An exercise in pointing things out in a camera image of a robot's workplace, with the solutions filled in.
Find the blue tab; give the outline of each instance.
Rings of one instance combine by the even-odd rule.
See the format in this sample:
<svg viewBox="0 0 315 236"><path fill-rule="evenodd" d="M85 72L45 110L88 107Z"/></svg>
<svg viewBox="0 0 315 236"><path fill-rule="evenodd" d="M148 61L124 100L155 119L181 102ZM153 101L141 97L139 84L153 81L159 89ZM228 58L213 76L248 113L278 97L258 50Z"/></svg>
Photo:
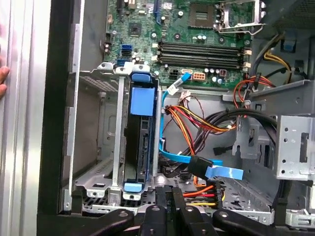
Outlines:
<svg viewBox="0 0 315 236"><path fill-rule="evenodd" d="M187 80L189 80L191 78L191 74L189 73L185 73L183 76L182 76L182 81L183 82L186 82Z"/></svg>
<svg viewBox="0 0 315 236"><path fill-rule="evenodd" d="M147 74L133 74L131 76L131 80L132 81L136 81L136 82L145 82L145 83L150 83L151 82L151 76L147 75Z"/></svg>
<svg viewBox="0 0 315 236"><path fill-rule="evenodd" d="M155 88L132 88L130 113L153 116Z"/></svg>
<svg viewBox="0 0 315 236"><path fill-rule="evenodd" d="M141 183L125 183L124 190L131 193L140 193L142 191Z"/></svg>
<svg viewBox="0 0 315 236"><path fill-rule="evenodd" d="M214 166L214 167L208 167L206 171L206 177L207 178L213 178L216 176L220 177L227 177L227 178L233 178L233 179L243 179L243 170L234 169L230 167L223 167L223 166Z"/></svg>

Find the yellow wire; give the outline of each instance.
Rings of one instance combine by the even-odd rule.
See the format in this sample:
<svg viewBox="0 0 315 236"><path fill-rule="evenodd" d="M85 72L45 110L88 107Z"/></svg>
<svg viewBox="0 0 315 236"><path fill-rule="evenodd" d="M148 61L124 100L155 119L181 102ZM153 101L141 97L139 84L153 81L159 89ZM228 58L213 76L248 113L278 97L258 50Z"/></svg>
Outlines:
<svg viewBox="0 0 315 236"><path fill-rule="evenodd" d="M275 61L275 62L277 62L277 63L282 64L282 65L288 70L288 72L291 73L290 67L286 64L286 62L285 62L283 59L281 59L280 57L275 56L275 55L272 55L272 54L270 53L270 51L267 51L267 52L264 54L264 58L265 58L266 60L272 60L272 61ZM289 79L290 79L290 74L289 74L288 79L285 81L286 84L289 83Z"/></svg>
<svg viewBox="0 0 315 236"><path fill-rule="evenodd" d="M188 206L215 206L215 203L190 203Z"/></svg>
<svg viewBox="0 0 315 236"><path fill-rule="evenodd" d="M225 192L223 192L222 202L225 200ZM216 203L190 203L188 206L215 206Z"/></svg>
<svg viewBox="0 0 315 236"><path fill-rule="evenodd" d="M229 130L230 130L230 129L220 129L220 128L218 128L218 127L215 127L215 126L213 126L213 125L211 125L211 124L205 122L204 119L200 118L199 116L197 116L196 114L194 114L194 113L191 112L190 110L186 109L185 107L182 107L182 106L174 106L174 107L177 107L177 108L179 108L179 109L185 110L185 111L186 111L187 113L189 113L191 116L195 117L197 120L199 120L199 121L202 122L203 124L205 124L205 125L211 127L211 128L214 129L214 130L222 131L222 132L224 132L224 131L229 131Z"/></svg>
<svg viewBox="0 0 315 236"><path fill-rule="evenodd" d="M182 133L183 133L184 138L186 139L186 142L188 143L188 146L189 146L189 148L190 148L190 151L191 151L191 153L194 155L193 148L192 148L191 143L190 143L190 141L189 141L189 135L188 135L188 133L186 132L186 130L185 130L185 128L184 128L184 125L183 125L181 119L180 119L179 116L176 114L176 112L174 112L174 111L172 111L172 110L170 110L170 112L171 112L171 114L174 116L174 118L175 118L175 120L177 121L178 125L180 126L180 129L181 129L181 131L182 131Z"/></svg>

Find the hand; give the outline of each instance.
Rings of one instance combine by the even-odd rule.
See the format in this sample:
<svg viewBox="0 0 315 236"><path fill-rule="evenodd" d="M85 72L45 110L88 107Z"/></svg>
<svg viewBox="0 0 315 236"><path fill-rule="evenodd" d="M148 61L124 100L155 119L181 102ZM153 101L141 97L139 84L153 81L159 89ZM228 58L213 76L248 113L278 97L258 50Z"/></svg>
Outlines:
<svg viewBox="0 0 315 236"><path fill-rule="evenodd" d="M6 85L3 84L6 77L8 76L10 69L6 66L0 68L0 98L2 98L6 91Z"/></svg>

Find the green circuit board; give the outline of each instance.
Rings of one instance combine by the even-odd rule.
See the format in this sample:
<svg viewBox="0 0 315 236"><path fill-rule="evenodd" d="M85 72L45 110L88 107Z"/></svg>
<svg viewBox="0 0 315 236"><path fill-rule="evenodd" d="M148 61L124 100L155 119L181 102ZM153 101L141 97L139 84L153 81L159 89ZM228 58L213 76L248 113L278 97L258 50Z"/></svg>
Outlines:
<svg viewBox="0 0 315 236"><path fill-rule="evenodd" d="M159 41L170 43L189 43L199 46L221 46L230 48L250 48L250 35L247 34L219 34L213 29L218 12L215 5L217 0L130 0L128 6L117 7L117 0L109 0L107 32L110 33L110 50L104 54L104 61L117 63L119 60L129 60L136 63L148 64L152 72L158 73L162 85L170 85L174 77L170 72L182 69L191 69L193 72L204 72L202 66L168 65L156 60L157 44ZM205 10L195 10L196 19L209 19L206 26L195 27L192 19L192 11L195 4L210 6ZM157 18L165 17L163 22L157 22ZM248 23L252 21L252 3L233 4L229 13L230 25ZM124 56L121 53L123 44L132 46L132 54ZM231 89L242 79L242 69L226 69L222 77L223 83L212 80L218 77L216 73L207 73L203 81L191 80L185 83L196 87L218 87Z"/></svg>

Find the motherboard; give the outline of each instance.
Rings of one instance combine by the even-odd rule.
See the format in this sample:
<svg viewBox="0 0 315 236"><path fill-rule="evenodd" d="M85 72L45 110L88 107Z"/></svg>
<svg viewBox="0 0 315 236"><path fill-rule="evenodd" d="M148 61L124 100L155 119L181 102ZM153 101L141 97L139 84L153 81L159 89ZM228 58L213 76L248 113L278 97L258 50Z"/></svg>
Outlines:
<svg viewBox="0 0 315 236"><path fill-rule="evenodd" d="M104 61L148 64L161 85L185 72L193 88L231 89L243 78L251 36L219 33L217 0L109 0ZM232 4L231 25L252 20L252 3Z"/></svg>

